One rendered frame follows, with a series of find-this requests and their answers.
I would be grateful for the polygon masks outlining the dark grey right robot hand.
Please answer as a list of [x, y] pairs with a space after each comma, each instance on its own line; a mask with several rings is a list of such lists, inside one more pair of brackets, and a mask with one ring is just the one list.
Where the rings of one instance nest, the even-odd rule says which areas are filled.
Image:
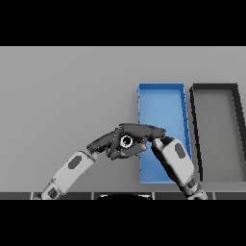
[[122, 123], [120, 128], [122, 135], [128, 135], [133, 139], [147, 138], [149, 142], [152, 142], [156, 138], [165, 138], [165, 129], [152, 125]]

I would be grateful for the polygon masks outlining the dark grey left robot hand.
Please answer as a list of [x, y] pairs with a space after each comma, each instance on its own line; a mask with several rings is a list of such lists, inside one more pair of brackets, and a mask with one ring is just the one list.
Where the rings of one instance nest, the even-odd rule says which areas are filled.
[[133, 139], [133, 145], [131, 147], [122, 148], [120, 146], [120, 139], [122, 136], [119, 125], [113, 132], [100, 136], [88, 144], [86, 148], [90, 154], [93, 154], [94, 152], [105, 152], [106, 156], [111, 160], [127, 159], [146, 150], [147, 138]]

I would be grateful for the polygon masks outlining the blue bin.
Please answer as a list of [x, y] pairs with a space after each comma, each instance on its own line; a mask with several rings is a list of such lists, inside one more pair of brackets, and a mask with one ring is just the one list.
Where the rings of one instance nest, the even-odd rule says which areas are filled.
[[[185, 85], [183, 83], [139, 83], [138, 122], [164, 128], [166, 135], [179, 139], [192, 158]], [[172, 184], [160, 162], [147, 143], [147, 150], [140, 159], [140, 182], [142, 184]]]

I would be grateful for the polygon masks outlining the dark grey bin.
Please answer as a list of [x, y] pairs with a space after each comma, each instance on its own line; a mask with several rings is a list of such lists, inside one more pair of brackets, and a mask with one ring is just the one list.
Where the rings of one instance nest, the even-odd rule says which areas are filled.
[[189, 90], [200, 180], [246, 182], [246, 125], [238, 84]]

